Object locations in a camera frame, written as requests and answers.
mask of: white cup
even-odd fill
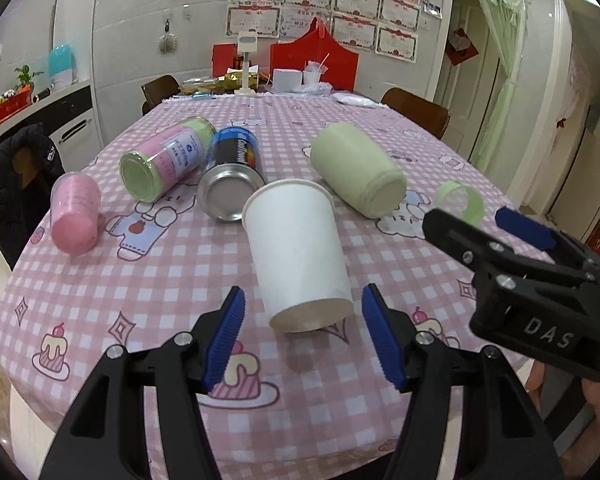
[[[307,70],[302,72],[305,85],[317,85],[320,82],[321,75],[320,72],[308,72]]]
[[[333,198],[309,180],[260,188],[242,210],[269,325],[307,332],[353,314]]]
[[[276,92],[293,92],[302,85],[302,72],[291,68],[273,70],[273,89]]]

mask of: red box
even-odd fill
[[[10,97],[0,105],[0,124],[31,104],[31,90]]]
[[[234,59],[238,53],[238,46],[235,43],[221,43],[214,45],[211,55],[211,70],[213,77],[220,77],[227,73],[229,68],[234,66]]]
[[[275,68],[304,70],[309,61],[320,63],[327,54],[329,57],[324,65],[328,70],[321,81],[331,83],[335,90],[353,91],[359,55],[334,40],[320,18],[314,18],[302,38],[271,45],[270,73],[273,74]]]

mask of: kitchen counter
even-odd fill
[[[42,110],[42,108],[49,106],[54,101],[58,101],[59,99],[62,99],[67,95],[80,90],[81,88],[85,88],[90,84],[91,80],[89,79],[85,81],[80,81],[79,83],[68,86],[67,88],[63,88],[62,90],[52,92],[49,97],[40,99],[40,101],[38,101],[37,103],[33,103],[31,106],[24,108],[24,110],[19,111],[17,114],[13,115],[12,117],[4,121],[2,124],[0,124],[0,137],[30,115],[33,115],[37,111]]]

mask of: dining table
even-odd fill
[[[258,138],[264,178],[313,180],[335,202],[354,314],[314,332],[269,326],[240,222],[209,218],[196,200],[199,173],[154,203],[133,199],[120,156],[192,116],[216,129],[243,126]],[[340,199],[310,164],[312,139],[347,121],[402,169],[408,190],[399,206],[368,219]],[[395,449],[408,395],[389,383],[362,317],[362,288],[375,283],[387,305],[448,346],[476,351],[472,272],[424,240],[422,219],[438,189],[457,180],[484,201],[479,228],[519,254],[541,257],[501,231],[496,211],[509,200],[440,140],[384,105],[356,107],[333,97],[222,96],[165,101],[122,132],[87,168],[102,193],[97,244],[80,256],[59,251],[49,215],[24,249],[0,302],[0,364],[24,401],[53,430],[103,352],[155,348],[217,309],[234,285],[246,316],[228,371],[200,411],[225,479],[332,478]],[[506,352],[514,368],[523,358]],[[167,479],[155,391],[145,390],[146,440],[154,479]],[[454,394],[450,416],[458,416]]]

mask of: doorway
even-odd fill
[[[477,140],[487,129],[506,74],[478,0],[454,0],[449,31],[458,28],[471,39],[478,56],[457,66],[452,66],[445,56],[434,102],[451,114],[442,141],[471,161]]]

